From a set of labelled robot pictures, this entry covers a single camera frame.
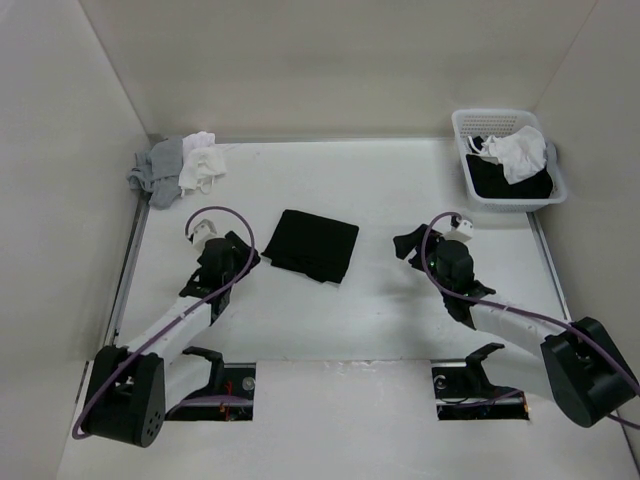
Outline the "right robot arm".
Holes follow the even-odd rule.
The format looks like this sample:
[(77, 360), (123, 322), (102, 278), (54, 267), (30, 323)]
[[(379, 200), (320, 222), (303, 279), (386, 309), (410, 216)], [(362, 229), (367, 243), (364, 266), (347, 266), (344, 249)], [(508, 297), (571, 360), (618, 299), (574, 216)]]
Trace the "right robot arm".
[(484, 360), (513, 344), (533, 358), (532, 365), (519, 368), (516, 380), (539, 389), (581, 427), (613, 417), (638, 397), (639, 382), (602, 323), (591, 317), (566, 322), (526, 311), (477, 280), (466, 245), (473, 233), (469, 220), (452, 215), (446, 233), (421, 225), (393, 239), (396, 257), (427, 275), (454, 321), (499, 337), (467, 357), (463, 380), (471, 393), (487, 395), (499, 385), (499, 370)]

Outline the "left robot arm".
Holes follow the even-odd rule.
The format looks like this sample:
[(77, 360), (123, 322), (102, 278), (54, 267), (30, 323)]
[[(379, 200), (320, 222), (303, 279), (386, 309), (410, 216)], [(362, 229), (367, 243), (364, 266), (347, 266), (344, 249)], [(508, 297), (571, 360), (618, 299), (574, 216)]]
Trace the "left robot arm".
[(165, 421), (246, 418), (253, 407), (251, 368), (194, 345), (230, 303), (235, 280), (260, 257), (235, 232), (194, 234), (198, 267), (172, 307), (143, 334), (94, 358), (76, 439), (101, 437), (145, 448)]

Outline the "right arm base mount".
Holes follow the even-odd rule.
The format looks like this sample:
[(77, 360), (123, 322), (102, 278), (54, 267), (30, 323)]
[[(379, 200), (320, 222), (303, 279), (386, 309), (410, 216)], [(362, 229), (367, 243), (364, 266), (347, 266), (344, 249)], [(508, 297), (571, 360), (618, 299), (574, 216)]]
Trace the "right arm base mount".
[(483, 362), (505, 346), (489, 343), (464, 359), (431, 362), (436, 414), (440, 421), (529, 420), (523, 392), (492, 384)]

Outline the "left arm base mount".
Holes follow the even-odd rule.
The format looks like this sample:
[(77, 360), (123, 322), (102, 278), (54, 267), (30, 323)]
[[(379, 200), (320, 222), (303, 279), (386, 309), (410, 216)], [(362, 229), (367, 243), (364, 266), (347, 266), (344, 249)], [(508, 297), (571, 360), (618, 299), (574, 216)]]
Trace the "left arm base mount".
[(257, 366), (227, 363), (220, 352), (190, 346), (169, 367), (167, 421), (251, 421)]

